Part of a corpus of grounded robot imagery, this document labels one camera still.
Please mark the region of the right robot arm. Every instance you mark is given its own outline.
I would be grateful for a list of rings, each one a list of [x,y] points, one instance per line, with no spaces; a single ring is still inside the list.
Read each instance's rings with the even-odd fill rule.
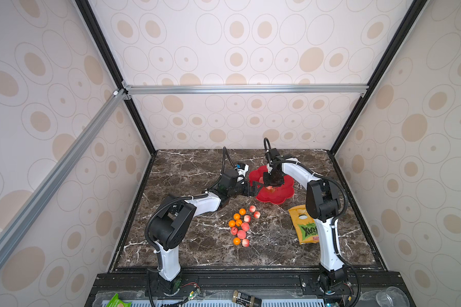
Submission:
[[[306,211],[315,222],[320,240],[320,275],[318,283],[326,295],[334,293],[348,281],[351,265],[341,255],[338,220],[347,213],[348,200],[341,184],[320,175],[298,159],[281,155],[264,139],[268,172],[263,175],[266,187],[284,184],[286,175],[292,177],[306,190]]]

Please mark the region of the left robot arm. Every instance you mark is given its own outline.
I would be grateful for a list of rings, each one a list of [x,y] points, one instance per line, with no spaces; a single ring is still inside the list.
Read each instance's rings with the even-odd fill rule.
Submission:
[[[150,217],[144,234],[158,258],[158,274],[167,282],[175,281],[181,272],[179,245],[195,216],[216,212],[237,196],[256,197],[264,185],[250,182],[248,166],[234,164],[226,148],[216,182],[195,196],[168,195]]]

